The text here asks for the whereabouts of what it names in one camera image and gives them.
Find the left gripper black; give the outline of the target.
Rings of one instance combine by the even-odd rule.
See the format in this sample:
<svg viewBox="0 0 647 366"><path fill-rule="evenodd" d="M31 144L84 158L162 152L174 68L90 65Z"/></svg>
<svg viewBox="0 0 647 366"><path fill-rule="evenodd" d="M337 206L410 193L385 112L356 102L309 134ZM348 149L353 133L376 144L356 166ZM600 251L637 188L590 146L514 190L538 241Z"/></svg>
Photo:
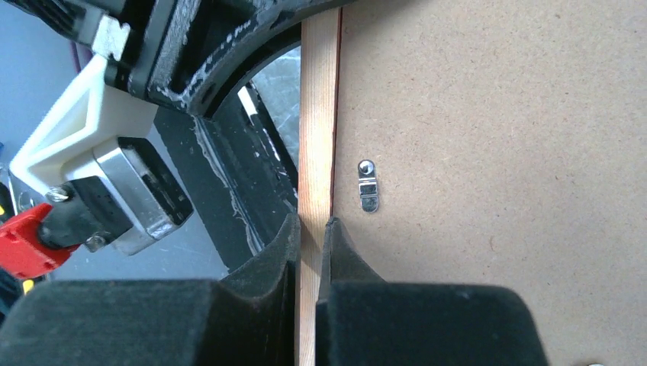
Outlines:
<svg viewBox="0 0 647 366"><path fill-rule="evenodd" d="M17 1L65 38L91 47L102 18L127 31L105 51L107 85L199 117L301 39L301 23L339 1Z"/></svg>

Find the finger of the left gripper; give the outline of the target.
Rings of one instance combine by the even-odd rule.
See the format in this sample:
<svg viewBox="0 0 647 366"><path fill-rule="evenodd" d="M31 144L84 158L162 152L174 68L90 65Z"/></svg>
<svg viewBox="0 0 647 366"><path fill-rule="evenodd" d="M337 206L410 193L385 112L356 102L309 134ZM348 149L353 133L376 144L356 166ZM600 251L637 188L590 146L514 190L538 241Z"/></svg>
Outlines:
<svg viewBox="0 0 647 366"><path fill-rule="evenodd" d="M160 108L154 127L220 260L238 269L298 205L298 171L261 94L248 83L211 119Z"/></svg>

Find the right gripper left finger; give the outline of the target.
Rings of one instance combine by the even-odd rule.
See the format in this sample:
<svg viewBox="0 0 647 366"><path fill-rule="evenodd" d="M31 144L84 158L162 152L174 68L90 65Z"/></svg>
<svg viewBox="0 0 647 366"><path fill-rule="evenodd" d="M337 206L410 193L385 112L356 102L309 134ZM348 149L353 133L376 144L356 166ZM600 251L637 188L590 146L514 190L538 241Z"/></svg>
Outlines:
<svg viewBox="0 0 647 366"><path fill-rule="evenodd" d="M52 281L1 328L3 365L293 365L300 221L225 278Z"/></svg>

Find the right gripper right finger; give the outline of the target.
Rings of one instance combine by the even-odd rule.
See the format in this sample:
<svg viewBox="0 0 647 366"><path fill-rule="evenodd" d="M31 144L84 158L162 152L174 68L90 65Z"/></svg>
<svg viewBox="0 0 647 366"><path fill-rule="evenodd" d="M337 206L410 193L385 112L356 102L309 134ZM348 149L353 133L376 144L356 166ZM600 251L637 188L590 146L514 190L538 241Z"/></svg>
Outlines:
<svg viewBox="0 0 647 366"><path fill-rule="evenodd" d="M514 291L479 284L388 282L354 249L341 219L326 226L318 365L545 365L533 316Z"/></svg>

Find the red wooden picture frame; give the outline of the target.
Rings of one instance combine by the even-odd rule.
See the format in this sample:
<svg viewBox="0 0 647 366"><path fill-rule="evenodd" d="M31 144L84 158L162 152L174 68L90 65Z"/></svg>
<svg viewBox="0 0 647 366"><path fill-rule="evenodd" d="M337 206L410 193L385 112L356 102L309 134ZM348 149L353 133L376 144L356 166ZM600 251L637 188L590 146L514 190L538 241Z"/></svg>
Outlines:
<svg viewBox="0 0 647 366"><path fill-rule="evenodd" d="M315 363L315 307L324 237L333 208L333 168L342 10L301 25L298 216L301 222L295 363Z"/></svg>

